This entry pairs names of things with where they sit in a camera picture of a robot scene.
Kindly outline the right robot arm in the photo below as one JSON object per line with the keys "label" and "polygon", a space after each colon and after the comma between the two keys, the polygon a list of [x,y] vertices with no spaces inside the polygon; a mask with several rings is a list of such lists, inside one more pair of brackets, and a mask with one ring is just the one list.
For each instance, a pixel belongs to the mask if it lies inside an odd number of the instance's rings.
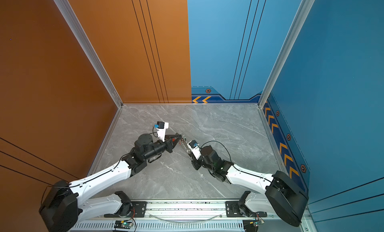
{"label": "right robot arm", "polygon": [[211,146],[200,148],[195,141],[187,144],[187,153],[195,170],[203,167],[220,182],[248,188],[238,201],[242,215],[273,213],[291,226],[300,226],[309,197],[284,172],[264,174],[244,169],[221,159]]}

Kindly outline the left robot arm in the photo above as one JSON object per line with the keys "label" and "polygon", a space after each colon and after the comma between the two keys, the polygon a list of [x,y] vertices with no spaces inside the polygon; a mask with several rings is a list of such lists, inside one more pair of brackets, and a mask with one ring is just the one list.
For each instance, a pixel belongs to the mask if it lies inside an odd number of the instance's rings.
{"label": "left robot arm", "polygon": [[50,232],[66,232],[85,211],[80,205],[98,192],[126,180],[157,160],[163,152],[171,153],[182,135],[166,135],[164,140],[153,141],[150,134],[140,135],[128,154],[111,167],[89,177],[66,183],[55,183],[42,202],[39,213]]}

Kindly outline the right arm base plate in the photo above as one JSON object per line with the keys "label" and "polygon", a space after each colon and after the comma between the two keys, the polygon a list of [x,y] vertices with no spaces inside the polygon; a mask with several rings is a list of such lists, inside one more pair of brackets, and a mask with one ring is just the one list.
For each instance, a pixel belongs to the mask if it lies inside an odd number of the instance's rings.
{"label": "right arm base plate", "polygon": [[266,218],[266,212],[251,212],[245,206],[239,206],[237,201],[226,201],[226,216],[228,218],[247,217],[247,218]]}

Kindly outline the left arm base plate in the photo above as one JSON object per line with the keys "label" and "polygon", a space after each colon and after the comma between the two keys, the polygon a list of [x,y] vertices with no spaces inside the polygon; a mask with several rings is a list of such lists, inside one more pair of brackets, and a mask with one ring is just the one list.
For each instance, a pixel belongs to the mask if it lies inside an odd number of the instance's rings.
{"label": "left arm base plate", "polygon": [[114,214],[105,214],[104,218],[143,218],[146,213],[147,202],[123,203]]}

